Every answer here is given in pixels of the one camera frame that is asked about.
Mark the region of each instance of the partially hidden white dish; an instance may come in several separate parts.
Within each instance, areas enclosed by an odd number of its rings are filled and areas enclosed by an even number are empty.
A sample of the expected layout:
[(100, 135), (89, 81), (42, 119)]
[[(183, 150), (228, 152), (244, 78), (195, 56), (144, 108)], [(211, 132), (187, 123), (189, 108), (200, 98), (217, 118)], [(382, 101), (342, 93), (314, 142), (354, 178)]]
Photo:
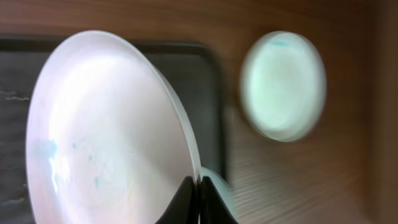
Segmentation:
[(177, 95), (129, 42), (73, 35), (29, 109), (27, 178), (38, 224), (155, 223), (200, 160)]
[(241, 99), (252, 125), (278, 141), (294, 141), (316, 124), (326, 97), (326, 74), (316, 48), (291, 32), (271, 32), (249, 51)]

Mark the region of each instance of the wooden table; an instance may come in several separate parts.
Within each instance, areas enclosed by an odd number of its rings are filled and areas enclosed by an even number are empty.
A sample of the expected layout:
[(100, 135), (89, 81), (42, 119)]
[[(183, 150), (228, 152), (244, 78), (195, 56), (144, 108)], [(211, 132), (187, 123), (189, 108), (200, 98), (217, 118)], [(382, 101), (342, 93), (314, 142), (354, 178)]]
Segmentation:
[[(2, 0), (0, 32), (71, 35), (99, 29), (126, 39), (194, 40), (228, 75), (229, 168), (241, 223), (367, 223), (375, 5), (316, 0)], [(326, 66), (318, 126), (281, 144), (256, 134), (238, 105), (250, 46), (273, 30), (311, 40)]]

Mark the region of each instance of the white plate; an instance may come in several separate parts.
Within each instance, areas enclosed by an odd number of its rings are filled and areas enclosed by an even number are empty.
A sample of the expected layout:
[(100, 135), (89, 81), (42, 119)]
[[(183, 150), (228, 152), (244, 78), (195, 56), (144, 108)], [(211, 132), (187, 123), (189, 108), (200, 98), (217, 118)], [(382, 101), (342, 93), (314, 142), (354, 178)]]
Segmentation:
[(315, 47), (290, 32), (258, 40), (241, 74), (243, 108), (252, 125), (278, 141), (294, 141), (316, 124), (326, 96), (326, 75)]
[(44, 65), (26, 160), (38, 224), (153, 224), (201, 167), (171, 86), (130, 43), (101, 31), (68, 38)]

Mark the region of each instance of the dark surface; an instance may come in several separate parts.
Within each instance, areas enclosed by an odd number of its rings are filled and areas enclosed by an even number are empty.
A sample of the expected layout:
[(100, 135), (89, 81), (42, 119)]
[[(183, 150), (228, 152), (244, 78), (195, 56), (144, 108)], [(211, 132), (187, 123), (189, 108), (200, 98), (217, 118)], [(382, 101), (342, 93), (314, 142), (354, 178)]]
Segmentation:
[[(25, 174), (29, 98), (61, 38), (0, 37), (0, 223), (32, 223)], [(188, 114), (201, 164), (225, 178), (221, 73), (200, 44), (134, 42), (164, 74)]]

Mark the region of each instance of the black tray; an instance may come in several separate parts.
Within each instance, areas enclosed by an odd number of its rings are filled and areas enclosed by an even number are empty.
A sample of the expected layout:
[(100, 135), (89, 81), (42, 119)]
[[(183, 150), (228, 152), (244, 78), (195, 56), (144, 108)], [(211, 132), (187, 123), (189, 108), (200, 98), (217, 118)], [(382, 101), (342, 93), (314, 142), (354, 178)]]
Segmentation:
[[(50, 53), (65, 38), (0, 36), (0, 222), (34, 223), (25, 174), (29, 99)], [(201, 164), (226, 179), (221, 69), (203, 45), (131, 41), (163, 73), (192, 124)]]

